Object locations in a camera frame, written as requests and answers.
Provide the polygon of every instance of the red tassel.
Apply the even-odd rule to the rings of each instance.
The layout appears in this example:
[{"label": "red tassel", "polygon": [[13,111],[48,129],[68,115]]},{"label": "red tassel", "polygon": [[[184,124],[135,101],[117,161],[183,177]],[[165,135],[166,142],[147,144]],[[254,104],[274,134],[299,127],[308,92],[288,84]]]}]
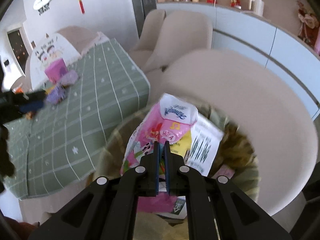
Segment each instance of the red tassel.
[{"label": "red tassel", "polygon": [[84,7],[83,7],[83,4],[82,4],[82,0],[79,0],[79,3],[80,3],[82,14],[84,14]]}]

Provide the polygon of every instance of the table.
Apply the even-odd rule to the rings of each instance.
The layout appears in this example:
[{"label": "table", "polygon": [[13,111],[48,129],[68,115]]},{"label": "table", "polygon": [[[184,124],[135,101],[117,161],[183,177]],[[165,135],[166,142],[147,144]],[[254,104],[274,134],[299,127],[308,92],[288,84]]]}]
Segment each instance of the table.
[{"label": "table", "polygon": [[5,185],[18,198],[53,194],[85,179],[124,118],[146,106],[150,84],[115,40],[68,66],[80,76],[60,104],[7,124],[15,176]]}]

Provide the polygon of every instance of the white chair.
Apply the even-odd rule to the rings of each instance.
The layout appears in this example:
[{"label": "white chair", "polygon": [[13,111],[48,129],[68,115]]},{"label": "white chair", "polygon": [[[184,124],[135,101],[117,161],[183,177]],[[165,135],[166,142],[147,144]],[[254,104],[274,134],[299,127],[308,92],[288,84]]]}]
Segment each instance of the white chair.
[{"label": "white chair", "polygon": [[316,129],[298,96],[276,75],[233,51],[198,50],[151,82],[162,93],[194,97],[223,110],[255,149],[261,176],[258,204],[273,215],[302,190],[316,164]]},{"label": "white chair", "polygon": [[140,39],[129,51],[130,57],[137,66],[143,66],[155,49],[164,18],[165,10],[162,9],[152,10],[148,13],[143,24]]},{"label": "white chair", "polygon": [[144,73],[166,67],[195,49],[211,49],[213,26],[204,14],[175,11],[162,25],[156,47],[146,64]]}]

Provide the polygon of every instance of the white kettle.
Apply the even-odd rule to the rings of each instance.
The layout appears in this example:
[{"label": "white kettle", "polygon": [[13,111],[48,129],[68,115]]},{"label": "white kettle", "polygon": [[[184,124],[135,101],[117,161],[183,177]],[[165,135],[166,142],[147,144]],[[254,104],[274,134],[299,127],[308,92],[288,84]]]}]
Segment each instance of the white kettle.
[{"label": "white kettle", "polygon": [[252,10],[254,14],[262,17],[263,9],[264,9],[264,2],[262,0],[249,0],[249,10]]}]

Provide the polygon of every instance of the cartoon print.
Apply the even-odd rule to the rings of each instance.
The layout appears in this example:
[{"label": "cartoon print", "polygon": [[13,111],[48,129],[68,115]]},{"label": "cartoon print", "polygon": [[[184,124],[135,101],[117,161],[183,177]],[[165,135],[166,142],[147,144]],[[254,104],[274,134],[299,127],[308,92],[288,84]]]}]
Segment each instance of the cartoon print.
[{"label": "cartoon print", "polygon": [[135,153],[134,154],[134,157],[135,158],[138,158],[140,155],[142,155],[143,154],[143,152],[142,151],[139,151],[139,152],[137,152],[137,153]]},{"label": "cartoon print", "polygon": [[43,62],[45,62],[46,60],[47,60],[47,54],[44,52],[44,51],[42,51],[40,54],[39,54],[39,56],[38,56],[38,59],[43,63]]},{"label": "cartoon print", "polygon": [[54,52],[55,52],[54,45],[49,46],[47,49],[47,53],[49,54],[50,57]]},{"label": "cartoon print", "polygon": [[129,168],[129,161],[125,160],[124,164],[123,164],[123,173],[125,173]]},{"label": "cartoon print", "polygon": [[159,124],[156,126],[156,128],[151,128],[151,131],[150,131],[149,134],[148,134],[148,132],[146,132],[146,137],[147,137],[147,139],[150,139],[150,140],[152,140],[153,142],[154,142],[154,141],[159,141],[159,139],[160,139],[159,134],[160,134],[160,129],[161,129],[161,127],[162,127],[162,123],[159,123]]},{"label": "cartoon print", "polygon": [[180,123],[173,122],[172,126],[170,126],[170,129],[180,130]]},{"label": "cartoon print", "polygon": [[151,152],[153,152],[153,142],[148,142],[143,148],[142,148],[143,155],[147,155]]}]

